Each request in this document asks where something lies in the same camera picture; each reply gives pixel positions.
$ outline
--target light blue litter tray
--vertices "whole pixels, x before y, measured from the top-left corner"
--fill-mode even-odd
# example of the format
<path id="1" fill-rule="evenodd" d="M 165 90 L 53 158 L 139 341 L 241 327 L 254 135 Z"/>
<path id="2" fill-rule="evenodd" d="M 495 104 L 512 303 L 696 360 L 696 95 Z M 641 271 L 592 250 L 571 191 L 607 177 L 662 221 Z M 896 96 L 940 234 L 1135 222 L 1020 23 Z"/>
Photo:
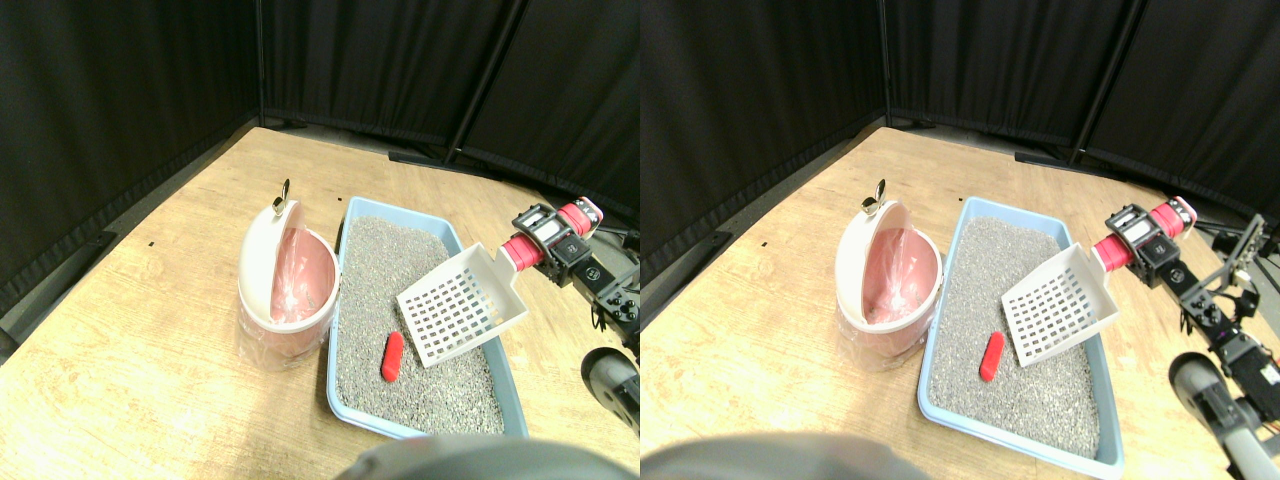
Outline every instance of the light blue litter tray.
<path id="1" fill-rule="evenodd" d="M 1066 225 L 1055 218 L 1044 216 L 1007 205 L 996 204 L 979 197 L 969 197 L 960 211 L 960 221 L 956 223 L 956 233 L 951 237 L 951 250 L 947 252 L 946 282 L 942 285 L 942 297 L 938 300 L 938 312 L 933 325 L 929 326 L 929 338 L 924 347 L 924 364 L 920 367 L 920 387 L 916 398 L 920 402 L 920 411 L 925 419 L 950 426 L 980 439 L 1009 447 L 1032 457 L 1044 460 L 1050 463 L 1075 470 L 1100 479 L 1119 479 L 1124 472 L 1124 447 L 1120 444 L 1120 419 L 1116 416 L 1115 396 L 1111 393 L 1111 374 L 1107 371 L 1107 357 L 1102 351 L 1102 338 L 1093 335 L 1084 340 L 1084 352 L 1089 360 L 1089 370 L 1093 374 L 1093 399 L 1098 403 L 1098 426 L 1101 439 L 1098 452 L 1094 458 L 1080 457 L 1061 449 L 1046 445 L 1029 438 L 997 429 L 974 419 L 947 411 L 929 403 L 929 370 L 933 366 L 934 338 L 938 334 L 938 320 L 941 320 L 947 302 L 947 284 L 951 282 L 951 261 L 955 260 L 956 247 L 960 244 L 960 233 L 970 219 L 977 216 L 995 216 L 1016 227 L 1030 228 L 1044 232 L 1057 241 L 1060 248 L 1071 246 L 1071 234 Z M 1006 369 L 1018 369 L 1016 364 L 1005 365 Z M 973 374 L 978 375 L 978 364 L 974 361 Z"/>
<path id="2" fill-rule="evenodd" d="M 343 221 L 342 238 L 338 242 L 339 271 L 342 271 L 347 255 L 347 233 L 351 232 L 352 221 L 361 216 L 378 216 L 401 227 L 426 230 L 433 236 L 439 237 L 440 242 L 444 242 L 444 248 L 449 251 L 451 256 L 462 252 L 462 242 L 458 241 L 458 233 L 453 230 L 453 225 L 451 225 L 447 220 L 401 209 L 398 206 L 375 202 L 369 198 L 352 197 L 351 204 L 347 205 L 347 218 Z M 338 398 L 337 375 L 338 342 L 342 340 L 338 338 L 339 321 L 342 321 L 342 302 L 338 302 L 338 305 L 334 306 L 333 326 L 329 329 L 329 370 L 325 374 L 325 390 L 328 390 L 329 407 L 333 408 L 333 413 L 348 424 L 357 425 L 394 439 L 426 436 L 426 434 L 420 430 L 342 404 L 342 399 Z M 404 348 L 408 351 L 412 346 L 406 344 Z M 503 434 L 527 438 L 529 428 L 525 425 L 525 412 L 520 408 L 520 397 L 516 396 L 516 383 L 511 379 L 511 365 L 507 364 L 507 352 L 502 348 L 502 340 L 499 338 L 494 338 L 485 342 L 485 344 L 480 348 L 484 349 L 485 361 L 489 362 L 489 374 L 493 375 L 493 393 L 498 398 L 498 407 L 502 410 L 502 422 L 504 425 Z M 372 371 L 379 369 L 378 365 L 370 365 L 369 367 Z"/>

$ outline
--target blurry gray object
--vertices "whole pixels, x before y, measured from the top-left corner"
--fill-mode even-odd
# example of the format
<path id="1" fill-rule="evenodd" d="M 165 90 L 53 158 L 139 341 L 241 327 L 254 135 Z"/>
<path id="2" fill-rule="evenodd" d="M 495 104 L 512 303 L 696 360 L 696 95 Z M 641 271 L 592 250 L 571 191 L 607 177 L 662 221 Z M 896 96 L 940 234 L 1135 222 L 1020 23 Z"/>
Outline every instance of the blurry gray object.
<path id="1" fill-rule="evenodd" d="M 886 445 L 851 435 L 778 433 L 664 448 L 640 461 L 645 479 L 928 479 Z"/>
<path id="2" fill-rule="evenodd" d="M 338 480 L 636 480 L 588 451 L 495 435 L 415 436 L 360 454 Z"/>

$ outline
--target gray litter granules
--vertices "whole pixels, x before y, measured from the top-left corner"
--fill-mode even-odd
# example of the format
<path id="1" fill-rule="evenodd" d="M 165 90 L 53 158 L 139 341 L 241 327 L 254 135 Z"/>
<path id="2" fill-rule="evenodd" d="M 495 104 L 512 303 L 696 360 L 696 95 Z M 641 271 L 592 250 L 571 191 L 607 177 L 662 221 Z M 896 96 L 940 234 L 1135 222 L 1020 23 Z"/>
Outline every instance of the gray litter granules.
<path id="1" fill-rule="evenodd" d="M 1098 411 L 1083 344 L 1024 369 L 1005 342 L 996 379 L 978 376 L 991 334 L 1012 338 L 1000 296 L 1059 251 L 1043 232 L 987 216 L 969 221 L 947 279 L 928 394 L 938 407 L 1093 458 Z"/>
<path id="2" fill-rule="evenodd" d="M 338 398 L 347 407 L 428 434 L 502 434 L 484 351 L 424 369 L 396 296 L 449 259 L 435 236 L 379 218 L 348 223 L 338 312 Z M 399 378 L 383 380 L 387 337 L 404 335 Z"/>

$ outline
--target scoop handle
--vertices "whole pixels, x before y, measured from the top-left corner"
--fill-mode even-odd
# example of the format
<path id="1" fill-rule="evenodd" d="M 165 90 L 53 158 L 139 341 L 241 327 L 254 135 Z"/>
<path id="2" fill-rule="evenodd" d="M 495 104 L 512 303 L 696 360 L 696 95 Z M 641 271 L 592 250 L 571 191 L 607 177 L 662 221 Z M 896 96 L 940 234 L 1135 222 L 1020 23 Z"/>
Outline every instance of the scoop handle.
<path id="1" fill-rule="evenodd" d="M 1175 202 L 1180 204 L 1183 209 L 1190 212 L 1189 221 L 1185 221 L 1183 216 L 1174 210 L 1172 204 Z M 1174 197 L 1167 202 L 1160 204 L 1160 206 L 1152 209 L 1149 214 L 1151 218 L 1156 220 L 1156 224 L 1160 225 L 1160 229 L 1169 236 L 1169 238 L 1178 237 L 1178 234 L 1185 232 L 1196 224 L 1196 210 L 1192 210 L 1190 205 L 1188 205 L 1183 197 Z M 1125 246 L 1124 239 L 1121 239 L 1117 233 L 1112 233 L 1107 236 L 1107 238 L 1096 243 L 1093 246 L 1093 252 L 1100 260 L 1102 260 L 1102 266 L 1106 271 L 1129 265 L 1134 256 L 1134 252 Z"/>
<path id="2" fill-rule="evenodd" d="M 586 200 L 586 197 L 581 197 L 579 201 L 585 202 L 584 206 L 589 210 L 594 210 L 595 212 L 600 211 L 600 209 L 595 207 L 595 204 L 591 204 L 591 201 Z M 584 211 L 584 207 L 579 206 L 579 202 L 566 204 L 557 211 L 562 219 L 568 220 L 573 232 L 581 237 L 586 237 L 588 233 L 595 230 L 595 227 L 598 227 L 600 220 L 603 220 L 603 214 L 596 214 L 595 219 L 593 219 Z M 529 238 L 529 236 L 524 233 L 512 237 L 507 241 L 507 243 L 502 244 L 502 248 L 506 248 L 507 255 L 511 255 L 511 260 L 516 264 L 516 271 L 522 271 L 530 265 L 538 265 L 538 262 L 543 261 L 544 257 L 543 251 L 538 248 L 534 239 Z"/>

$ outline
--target black backdrop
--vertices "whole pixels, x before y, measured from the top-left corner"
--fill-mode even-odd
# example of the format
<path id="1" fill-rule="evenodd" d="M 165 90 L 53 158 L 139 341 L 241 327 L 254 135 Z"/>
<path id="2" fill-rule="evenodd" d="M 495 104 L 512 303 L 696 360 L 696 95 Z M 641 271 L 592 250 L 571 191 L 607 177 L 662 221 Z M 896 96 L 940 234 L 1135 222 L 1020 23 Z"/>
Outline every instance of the black backdrop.
<path id="1" fill-rule="evenodd" d="M 271 116 L 445 145 L 509 1 L 264 0 Z"/>
<path id="2" fill-rule="evenodd" d="M 641 282 L 883 114 L 873 1 L 646 1 Z"/>
<path id="3" fill-rule="evenodd" d="M 1124 0 L 887 0 L 895 116 L 1071 146 Z"/>
<path id="4" fill-rule="evenodd" d="M 448 145 L 512 1 L 264 1 L 266 114 Z M 530 0 L 463 155 L 635 220 L 639 0 Z"/>
<path id="5" fill-rule="evenodd" d="M 1280 219 L 1280 4 L 1152 1 L 1089 155 Z"/>
<path id="6" fill-rule="evenodd" d="M 0 3 L 0 314 L 257 111 L 250 0 Z"/>
<path id="7" fill-rule="evenodd" d="M 640 3 L 530 1 L 462 152 L 635 220 Z"/>

